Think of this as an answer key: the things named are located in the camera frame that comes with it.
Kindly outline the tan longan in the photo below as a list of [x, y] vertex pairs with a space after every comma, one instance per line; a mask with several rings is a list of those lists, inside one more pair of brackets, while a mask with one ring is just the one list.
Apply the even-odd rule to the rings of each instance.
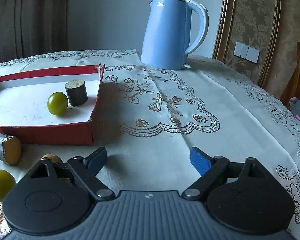
[[41, 157], [41, 160], [50, 160], [52, 163], [62, 163], [62, 159], [56, 154], [46, 154]]

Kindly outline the green tomato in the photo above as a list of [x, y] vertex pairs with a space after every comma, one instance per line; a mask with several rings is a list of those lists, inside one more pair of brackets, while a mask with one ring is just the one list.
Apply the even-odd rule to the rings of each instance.
[[0, 170], [0, 202], [4, 200], [16, 183], [14, 176], [5, 170]]
[[62, 115], [68, 108], [68, 98], [63, 92], [51, 94], [47, 100], [47, 109], [53, 115]]

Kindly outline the dark sugarcane piece in box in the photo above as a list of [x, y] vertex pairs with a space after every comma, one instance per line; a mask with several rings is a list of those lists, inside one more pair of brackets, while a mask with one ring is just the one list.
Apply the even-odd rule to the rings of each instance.
[[87, 102], [88, 96], [83, 79], [74, 79], [65, 84], [65, 90], [69, 103], [73, 107], [83, 105]]

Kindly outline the white embroidered tablecloth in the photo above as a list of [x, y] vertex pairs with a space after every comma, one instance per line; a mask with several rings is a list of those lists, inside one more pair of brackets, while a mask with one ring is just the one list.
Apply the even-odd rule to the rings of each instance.
[[198, 147], [231, 161], [257, 158], [289, 192], [289, 225], [300, 239], [300, 121], [274, 96], [225, 64], [189, 59], [190, 69], [144, 67], [135, 50], [57, 52], [0, 63], [0, 76], [29, 70], [105, 64], [93, 146], [26, 145], [16, 180], [44, 154], [68, 160], [100, 146], [108, 164], [98, 174], [113, 191], [184, 191], [198, 178], [189, 153]]

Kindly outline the dark sugarcane piece on table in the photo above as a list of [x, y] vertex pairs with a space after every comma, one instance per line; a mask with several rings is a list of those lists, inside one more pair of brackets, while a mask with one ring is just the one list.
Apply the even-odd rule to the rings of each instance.
[[21, 159], [20, 140], [12, 135], [0, 133], [0, 161], [7, 165], [17, 165]]

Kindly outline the green tomato front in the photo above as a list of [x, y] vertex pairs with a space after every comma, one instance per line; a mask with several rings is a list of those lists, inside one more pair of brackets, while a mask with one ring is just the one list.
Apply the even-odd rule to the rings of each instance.
[[5, 170], [0, 170], [0, 202], [4, 200], [16, 183], [14, 176]]

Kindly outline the red shallow cardboard box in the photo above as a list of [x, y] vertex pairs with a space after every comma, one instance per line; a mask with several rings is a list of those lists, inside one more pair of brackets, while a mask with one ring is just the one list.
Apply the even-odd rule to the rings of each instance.
[[[68, 66], [0, 76], [0, 133], [23, 144], [92, 145], [93, 122], [104, 66]], [[74, 79], [85, 81], [88, 100], [62, 116], [47, 109], [48, 97], [65, 92]]]

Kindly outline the blue electric kettle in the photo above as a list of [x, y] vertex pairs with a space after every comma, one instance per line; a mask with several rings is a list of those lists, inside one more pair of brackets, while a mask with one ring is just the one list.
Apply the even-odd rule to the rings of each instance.
[[[191, 68], [187, 57], [203, 43], [209, 29], [208, 10], [193, 0], [152, 0], [143, 38], [141, 62], [149, 68]], [[199, 16], [198, 35], [190, 44], [192, 12]]]

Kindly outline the brown curtain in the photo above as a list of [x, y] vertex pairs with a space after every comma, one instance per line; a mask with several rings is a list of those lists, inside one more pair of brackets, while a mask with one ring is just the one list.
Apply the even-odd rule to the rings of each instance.
[[66, 50], [68, 0], [0, 0], [0, 63]]

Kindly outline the white wall switch panel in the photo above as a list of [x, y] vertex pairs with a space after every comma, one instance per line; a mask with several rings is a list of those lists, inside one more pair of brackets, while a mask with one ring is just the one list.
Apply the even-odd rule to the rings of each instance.
[[250, 62], [258, 63], [260, 51], [237, 41], [235, 44], [234, 55]]

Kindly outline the gold framed wall panel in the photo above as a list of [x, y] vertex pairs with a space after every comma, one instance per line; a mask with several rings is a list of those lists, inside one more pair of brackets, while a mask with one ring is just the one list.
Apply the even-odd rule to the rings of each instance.
[[[236, 42], [260, 51], [258, 63], [234, 55]], [[223, 0], [213, 59], [279, 98], [297, 63], [300, 0]]]

